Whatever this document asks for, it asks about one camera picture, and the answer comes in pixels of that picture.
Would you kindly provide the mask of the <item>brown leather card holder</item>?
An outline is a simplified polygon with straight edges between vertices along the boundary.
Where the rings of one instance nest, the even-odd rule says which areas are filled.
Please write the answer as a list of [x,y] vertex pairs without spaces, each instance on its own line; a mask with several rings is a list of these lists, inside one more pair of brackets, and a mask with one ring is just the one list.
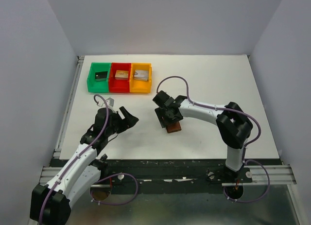
[[174,133],[174,132],[181,131],[182,128],[181,128],[180,122],[176,122],[176,123],[173,123],[173,124],[169,124],[166,127],[166,130],[167,130],[167,133]]

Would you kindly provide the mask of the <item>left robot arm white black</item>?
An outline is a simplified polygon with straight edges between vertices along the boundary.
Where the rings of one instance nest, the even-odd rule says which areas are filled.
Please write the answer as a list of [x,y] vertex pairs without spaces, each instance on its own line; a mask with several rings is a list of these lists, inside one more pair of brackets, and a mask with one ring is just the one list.
[[108,144],[109,137],[132,128],[138,121],[123,106],[117,112],[100,108],[64,167],[45,185],[38,184],[33,189],[30,219],[41,225],[64,225],[78,198],[93,183],[107,180],[108,172],[96,157]]

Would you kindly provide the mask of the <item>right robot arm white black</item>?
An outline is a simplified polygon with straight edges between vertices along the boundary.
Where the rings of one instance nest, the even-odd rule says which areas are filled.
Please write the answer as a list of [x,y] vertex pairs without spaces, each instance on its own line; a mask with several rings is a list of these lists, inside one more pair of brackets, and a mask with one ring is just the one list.
[[157,93],[153,102],[158,106],[155,113],[163,128],[176,124],[183,118],[194,118],[216,125],[227,145],[224,178],[235,182],[241,177],[245,144],[253,124],[236,103],[230,102],[223,107],[196,104],[186,96],[179,95],[174,99],[164,91]]

